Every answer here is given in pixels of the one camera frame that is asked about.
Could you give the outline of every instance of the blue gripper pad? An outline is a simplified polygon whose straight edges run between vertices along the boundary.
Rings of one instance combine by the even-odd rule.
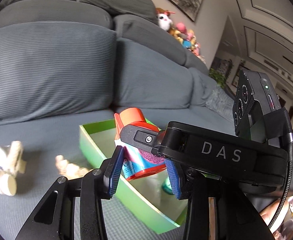
[[[110,163],[104,174],[104,179],[108,180],[107,194],[110,198],[115,194],[116,188],[120,180],[122,166],[124,162],[125,149],[122,146],[117,146],[110,160]]]
[[[165,159],[165,165],[167,167],[168,177],[172,187],[172,192],[177,199],[181,197],[180,178],[175,168],[173,161]]]

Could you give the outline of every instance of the blue plastic part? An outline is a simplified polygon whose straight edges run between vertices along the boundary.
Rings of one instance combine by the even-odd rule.
[[[110,184],[109,184],[109,190],[108,190],[108,194],[110,195],[110,197],[112,197],[115,194],[116,188],[118,187],[118,183],[119,183],[120,175],[122,171],[122,165],[124,161],[124,152],[125,152],[125,149],[121,147],[121,150],[119,151],[118,157],[114,163],[114,167],[111,172]]]
[[[172,187],[172,192],[177,199],[181,197],[180,179],[177,174],[176,168],[173,161],[165,159],[165,165],[168,171],[168,177],[170,179],[170,184]]]

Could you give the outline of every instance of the white toy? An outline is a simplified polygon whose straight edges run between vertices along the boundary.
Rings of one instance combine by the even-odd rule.
[[[55,157],[55,166],[59,170],[59,173],[67,179],[77,179],[83,177],[89,171],[87,168],[80,168],[78,165],[69,163],[68,160],[65,160],[63,155],[58,155]]]
[[[20,141],[13,141],[10,146],[0,146],[0,167],[4,172],[16,177],[25,173],[26,162],[22,160],[23,146]]]
[[[157,18],[159,20],[159,27],[165,31],[168,31],[173,25],[173,21],[164,13],[159,13]]]
[[[0,169],[0,194],[14,196],[16,194],[16,180]]]

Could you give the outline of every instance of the ceiling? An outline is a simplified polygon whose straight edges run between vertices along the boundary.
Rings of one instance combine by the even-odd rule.
[[[220,50],[251,61],[293,93],[293,5],[289,0],[225,0]]]

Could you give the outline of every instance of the green plant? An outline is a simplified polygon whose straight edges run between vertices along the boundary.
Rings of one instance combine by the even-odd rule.
[[[217,82],[218,86],[224,88],[226,83],[226,77],[223,76],[220,72],[214,70],[213,68],[210,68],[209,77],[213,78]]]

